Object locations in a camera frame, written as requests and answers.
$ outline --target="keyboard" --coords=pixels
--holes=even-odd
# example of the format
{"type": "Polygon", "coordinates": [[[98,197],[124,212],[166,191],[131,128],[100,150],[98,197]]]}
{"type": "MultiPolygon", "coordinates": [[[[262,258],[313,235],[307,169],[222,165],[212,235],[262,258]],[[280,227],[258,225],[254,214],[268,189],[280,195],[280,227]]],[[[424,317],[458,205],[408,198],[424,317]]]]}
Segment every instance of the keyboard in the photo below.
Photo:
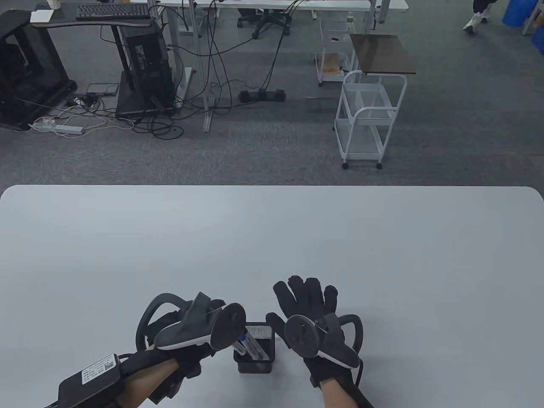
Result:
{"type": "Polygon", "coordinates": [[[76,20],[142,20],[149,17],[147,4],[79,4],[76,20]]]}

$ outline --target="marker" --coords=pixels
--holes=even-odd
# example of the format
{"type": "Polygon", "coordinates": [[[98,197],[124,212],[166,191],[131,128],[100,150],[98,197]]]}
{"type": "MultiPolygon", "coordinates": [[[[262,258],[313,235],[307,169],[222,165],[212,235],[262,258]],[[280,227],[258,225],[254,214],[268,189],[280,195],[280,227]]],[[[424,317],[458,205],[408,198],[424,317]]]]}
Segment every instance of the marker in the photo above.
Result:
{"type": "Polygon", "coordinates": [[[240,355],[240,356],[243,356],[247,353],[247,350],[245,349],[245,347],[243,346],[243,344],[240,343],[240,340],[236,340],[232,345],[231,347],[236,350],[236,352],[240,355]]]}
{"type": "Polygon", "coordinates": [[[240,336],[240,342],[244,345],[249,355],[254,360],[270,360],[268,354],[257,343],[253,336],[245,330],[245,333],[240,336]]]}

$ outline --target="white cup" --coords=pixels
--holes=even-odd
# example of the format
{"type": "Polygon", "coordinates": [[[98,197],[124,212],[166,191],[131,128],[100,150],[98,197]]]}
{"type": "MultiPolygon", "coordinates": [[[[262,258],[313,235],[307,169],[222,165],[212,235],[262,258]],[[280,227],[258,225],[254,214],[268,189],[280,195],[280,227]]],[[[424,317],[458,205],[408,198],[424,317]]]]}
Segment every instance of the white cup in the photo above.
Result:
{"type": "Polygon", "coordinates": [[[49,4],[51,10],[60,9],[60,0],[47,0],[47,4],[49,4]]]}

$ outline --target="chair base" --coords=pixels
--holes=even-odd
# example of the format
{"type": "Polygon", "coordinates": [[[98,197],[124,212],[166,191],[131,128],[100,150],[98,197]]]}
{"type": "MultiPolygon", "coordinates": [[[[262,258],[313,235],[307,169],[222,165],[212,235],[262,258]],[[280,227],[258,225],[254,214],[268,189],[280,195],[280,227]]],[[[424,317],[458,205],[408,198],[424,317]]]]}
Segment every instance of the chair base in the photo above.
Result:
{"type": "Polygon", "coordinates": [[[290,26],[291,20],[292,20],[292,17],[289,15],[289,13],[285,13],[282,10],[272,10],[271,12],[270,9],[265,9],[263,13],[255,13],[255,14],[239,17],[237,27],[238,28],[243,27],[244,21],[248,23],[257,23],[257,27],[255,27],[255,31],[253,32],[252,37],[254,39],[258,39],[263,27],[268,23],[272,23],[282,27],[284,35],[289,35],[290,34],[289,26],[290,26]]]}

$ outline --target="person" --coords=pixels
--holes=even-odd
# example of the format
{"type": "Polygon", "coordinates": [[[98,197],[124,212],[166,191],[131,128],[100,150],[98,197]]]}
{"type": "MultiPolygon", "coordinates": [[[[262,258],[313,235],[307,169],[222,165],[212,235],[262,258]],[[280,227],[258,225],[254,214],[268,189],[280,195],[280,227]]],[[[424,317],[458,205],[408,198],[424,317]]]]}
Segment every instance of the person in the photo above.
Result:
{"type": "Polygon", "coordinates": [[[468,34],[476,34],[478,25],[489,21],[491,5],[496,2],[497,0],[474,0],[472,3],[474,15],[463,27],[463,30],[468,34]]]}
{"type": "MultiPolygon", "coordinates": [[[[302,314],[311,319],[318,319],[325,314],[335,313],[338,295],[335,287],[327,286],[322,292],[320,282],[316,278],[308,278],[304,282],[299,276],[289,278],[288,285],[293,294],[283,281],[274,286],[280,308],[287,318],[294,314],[302,314]]],[[[146,336],[149,348],[129,357],[123,366],[124,373],[135,371],[125,377],[124,391],[112,404],[96,408],[138,408],[146,399],[152,399],[153,394],[168,382],[181,384],[186,378],[195,376],[191,373],[200,374],[200,361],[215,354],[209,344],[192,345],[168,352],[154,348],[154,336],[176,319],[179,320],[179,314],[170,312],[148,326],[150,330],[147,330],[146,336]]],[[[286,341],[284,321],[275,313],[268,313],[266,320],[286,341]]],[[[321,389],[325,408],[372,408],[354,385],[350,369],[322,357],[305,358],[304,363],[310,371],[311,378],[321,389]]],[[[52,404],[47,408],[55,407],[56,404],[52,404]]]]}

